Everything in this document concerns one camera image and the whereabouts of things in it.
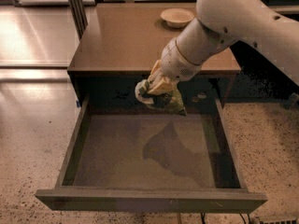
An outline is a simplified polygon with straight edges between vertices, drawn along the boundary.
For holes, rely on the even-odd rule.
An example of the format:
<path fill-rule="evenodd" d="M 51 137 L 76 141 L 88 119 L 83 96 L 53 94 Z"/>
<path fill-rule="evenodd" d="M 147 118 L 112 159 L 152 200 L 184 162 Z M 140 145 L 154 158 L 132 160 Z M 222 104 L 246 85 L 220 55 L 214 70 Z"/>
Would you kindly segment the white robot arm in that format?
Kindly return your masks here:
<path fill-rule="evenodd" d="M 293 82 L 299 81 L 299 22 L 261 0 L 197 0 L 197 17 L 164 48 L 151 70 L 148 93 L 173 91 L 211 56 L 236 41 L 260 52 Z"/>

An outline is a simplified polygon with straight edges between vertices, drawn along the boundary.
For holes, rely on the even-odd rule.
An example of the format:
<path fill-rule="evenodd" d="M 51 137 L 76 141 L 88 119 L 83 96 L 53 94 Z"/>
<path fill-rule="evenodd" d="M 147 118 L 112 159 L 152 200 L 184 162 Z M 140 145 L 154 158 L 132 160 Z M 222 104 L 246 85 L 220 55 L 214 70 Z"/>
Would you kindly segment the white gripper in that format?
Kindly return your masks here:
<path fill-rule="evenodd" d="M 147 93 L 161 95 L 170 92 L 176 88 L 179 81 L 193 78 L 201 66 L 187 61 L 178 50 L 177 40 L 173 38 L 163 49 L 161 60 L 157 60 L 150 71 Z"/>

